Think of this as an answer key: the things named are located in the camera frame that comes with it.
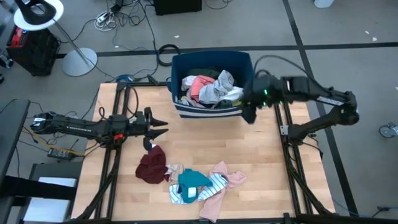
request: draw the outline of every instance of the pink shirt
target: pink shirt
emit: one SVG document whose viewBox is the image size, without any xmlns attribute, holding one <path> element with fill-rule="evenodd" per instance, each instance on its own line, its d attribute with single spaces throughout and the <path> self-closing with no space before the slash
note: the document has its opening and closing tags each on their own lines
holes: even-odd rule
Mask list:
<svg viewBox="0 0 398 224">
<path fill-rule="evenodd" d="M 214 169 L 209 172 L 209 175 L 215 173 L 221 174 L 227 178 L 227 188 L 237 187 L 246 181 L 246 176 L 241 171 L 228 174 L 228 166 L 225 164 L 224 161 L 221 161 L 217 165 L 215 165 Z M 218 216 L 220 215 L 221 204 L 223 203 L 224 194 L 225 189 L 221 190 L 218 194 L 208 198 L 203 208 L 200 210 L 199 216 L 201 218 L 206 218 L 213 223 L 217 222 Z"/>
</svg>

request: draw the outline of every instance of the black box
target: black box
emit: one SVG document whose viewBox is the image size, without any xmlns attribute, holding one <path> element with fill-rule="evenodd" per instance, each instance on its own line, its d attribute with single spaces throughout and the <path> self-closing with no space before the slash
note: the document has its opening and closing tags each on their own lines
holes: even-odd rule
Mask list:
<svg viewBox="0 0 398 224">
<path fill-rule="evenodd" d="M 51 74 L 59 46 L 48 29 L 27 31 L 15 27 L 7 43 L 7 53 L 33 76 L 45 76 Z"/>
<path fill-rule="evenodd" d="M 201 11 L 201 0 L 154 0 L 158 16 Z"/>
</svg>

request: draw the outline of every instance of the white lamp base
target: white lamp base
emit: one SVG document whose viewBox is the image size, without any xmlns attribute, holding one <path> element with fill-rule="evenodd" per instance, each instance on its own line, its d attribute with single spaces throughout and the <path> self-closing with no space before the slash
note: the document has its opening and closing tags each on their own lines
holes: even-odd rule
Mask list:
<svg viewBox="0 0 398 224">
<path fill-rule="evenodd" d="M 69 52 L 62 60 L 62 71 L 72 77 L 79 77 L 90 72 L 97 64 L 98 58 L 94 50 L 80 48 L 84 60 L 76 50 Z"/>
</svg>

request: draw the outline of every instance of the laundry basket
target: laundry basket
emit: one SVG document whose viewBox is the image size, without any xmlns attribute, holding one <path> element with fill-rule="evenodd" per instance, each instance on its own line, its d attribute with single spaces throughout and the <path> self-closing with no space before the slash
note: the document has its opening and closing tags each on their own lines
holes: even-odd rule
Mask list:
<svg viewBox="0 0 398 224">
<path fill-rule="evenodd" d="M 241 110 L 237 106 L 208 109 L 178 103 L 178 98 L 182 93 L 182 79 L 186 77 L 187 72 L 193 68 L 209 67 L 219 71 L 228 71 L 236 80 L 235 85 L 241 88 L 254 76 L 250 55 L 244 52 L 209 50 L 174 56 L 169 90 L 172 92 L 172 101 L 181 118 L 221 118 L 241 114 Z"/>
</svg>

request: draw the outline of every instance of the black robotic arm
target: black robotic arm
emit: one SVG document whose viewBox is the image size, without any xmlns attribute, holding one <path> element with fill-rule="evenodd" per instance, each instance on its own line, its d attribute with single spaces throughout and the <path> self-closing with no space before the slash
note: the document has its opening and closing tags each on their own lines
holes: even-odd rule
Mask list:
<svg viewBox="0 0 398 224">
<path fill-rule="evenodd" d="M 145 136 L 144 148 L 149 151 L 152 148 L 150 140 L 168 131 L 150 127 L 167 124 L 153 118 L 150 108 L 145 108 L 144 113 L 138 111 L 131 119 L 125 114 L 114 114 L 100 121 L 75 119 L 53 112 L 42 113 L 35 116 L 30 128 L 36 134 L 59 132 L 94 139 L 101 146 L 110 148 L 121 146 L 128 136 Z"/>
<path fill-rule="evenodd" d="M 315 80 L 303 76 L 282 77 L 280 79 L 267 74 L 247 82 L 243 90 L 242 117 L 249 124 L 256 120 L 256 109 L 271 107 L 283 101 L 318 101 L 334 106 L 326 115 L 305 124 L 281 126 L 283 135 L 289 143 L 300 145 L 310 133 L 333 125 L 353 125 L 359 121 L 357 104 L 352 92 L 341 92 L 324 88 Z"/>
</svg>

